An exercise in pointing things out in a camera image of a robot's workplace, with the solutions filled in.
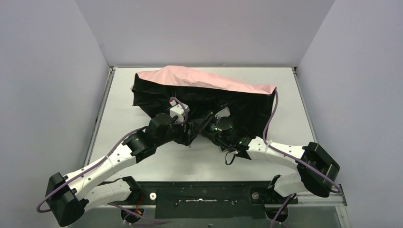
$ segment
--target white tabletop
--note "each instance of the white tabletop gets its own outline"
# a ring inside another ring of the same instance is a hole
[[[97,132],[90,162],[108,153],[129,131],[148,125],[150,117],[133,106],[130,90],[136,72],[158,68],[117,68],[102,120]],[[277,86],[279,103],[268,133],[268,139],[289,145],[308,145],[312,132],[291,68],[196,68],[254,84]],[[133,176],[137,181],[269,181],[291,169],[267,161],[236,158],[227,166],[224,153],[209,140],[197,137],[188,148],[175,142],[159,147],[154,155],[120,171],[118,176]]]

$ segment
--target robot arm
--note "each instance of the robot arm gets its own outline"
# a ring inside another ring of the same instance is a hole
[[[157,147],[165,143],[175,141],[190,145],[197,134],[209,138],[214,144],[233,152],[238,157],[267,160],[294,169],[295,173],[286,176],[278,175],[270,182],[268,191],[278,198],[303,191],[310,191],[321,197],[329,195],[331,185],[328,182],[305,169],[294,159],[267,147],[263,139],[250,136],[242,130],[234,130],[229,117],[217,118],[213,112],[210,112],[203,119],[184,123],[188,107],[179,106],[176,103],[171,105],[170,114],[157,114],[147,127],[129,135],[109,156],[102,157],[65,176],[56,173],[49,179],[46,195],[65,184],[46,200],[60,226],[75,222],[85,211],[97,206],[114,201],[137,200],[140,186],[132,177],[118,179],[112,183],[103,183],[103,181],[120,170],[153,155]],[[308,146],[291,146],[274,142],[269,144],[273,148],[288,152],[305,161],[331,180],[336,178],[340,169],[317,143],[311,142]]]

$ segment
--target light gray wall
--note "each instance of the light gray wall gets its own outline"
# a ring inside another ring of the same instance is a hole
[[[334,0],[76,0],[110,65],[296,66]]]
[[[297,68],[354,228],[403,227],[403,1],[336,0]]]
[[[84,162],[107,62],[74,0],[1,0],[0,69],[0,227],[55,227],[35,207]]]

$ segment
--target orange wire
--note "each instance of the orange wire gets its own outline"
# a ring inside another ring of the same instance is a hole
[[[141,201],[136,205],[136,212],[138,214],[141,214],[141,212],[138,210],[138,207],[143,203],[144,201],[144,195],[141,196]]]

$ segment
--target pink cloth cover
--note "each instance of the pink cloth cover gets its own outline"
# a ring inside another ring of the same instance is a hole
[[[137,74],[142,80],[166,86],[191,86],[268,95],[276,88],[270,84],[252,86],[237,79],[201,72],[184,66],[166,66],[160,70],[143,71]]]

